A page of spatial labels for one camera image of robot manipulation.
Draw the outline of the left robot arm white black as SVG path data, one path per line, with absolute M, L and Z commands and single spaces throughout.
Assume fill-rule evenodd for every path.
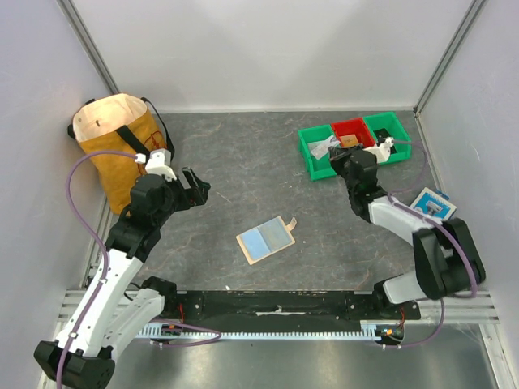
M 135 180 L 130 202 L 101 248 L 103 262 L 75 313 L 55 340 L 42 340 L 34 357 L 57 387 L 105 388 L 115 363 L 135 336 L 156 316 L 178 311 L 176 285 L 153 277 L 121 312 L 116 308 L 175 213 L 206 204 L 210 184 L 190 168 L 184 187 L 170 167 L 153 168 Z

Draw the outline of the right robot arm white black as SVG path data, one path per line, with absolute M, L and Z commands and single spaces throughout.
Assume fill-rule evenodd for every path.
M 331 167 L 345 181 L 354 214 L 394 233 L 413 249 L 413 271 L 375 285 L 373 313 L 387 319 L 402 303 L 437 301 L 466 290 L 474 297 L 487 272 L 467 223 L 459 218 L 441 220 L 395 199 L 379 184 L 378 163 L 368 150 L 359 146 L 328 150 Z

